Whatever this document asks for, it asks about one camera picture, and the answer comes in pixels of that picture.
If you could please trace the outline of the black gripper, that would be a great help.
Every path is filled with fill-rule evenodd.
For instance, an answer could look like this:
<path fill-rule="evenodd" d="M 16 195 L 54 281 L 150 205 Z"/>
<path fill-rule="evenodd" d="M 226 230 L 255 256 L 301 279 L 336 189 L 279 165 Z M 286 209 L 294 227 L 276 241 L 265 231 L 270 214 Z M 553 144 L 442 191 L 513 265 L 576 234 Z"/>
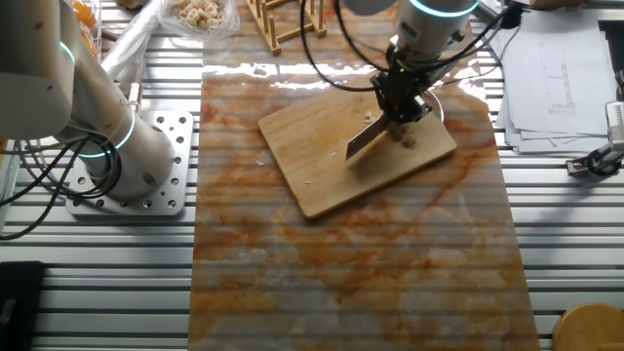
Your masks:
<path fill-rule="evenodd" d="M 370 78 L 379 105 L 396 124 L 416 123 L 433 108 L 420 96 L 423 76 L 406 71 L 378 72 Z"/>

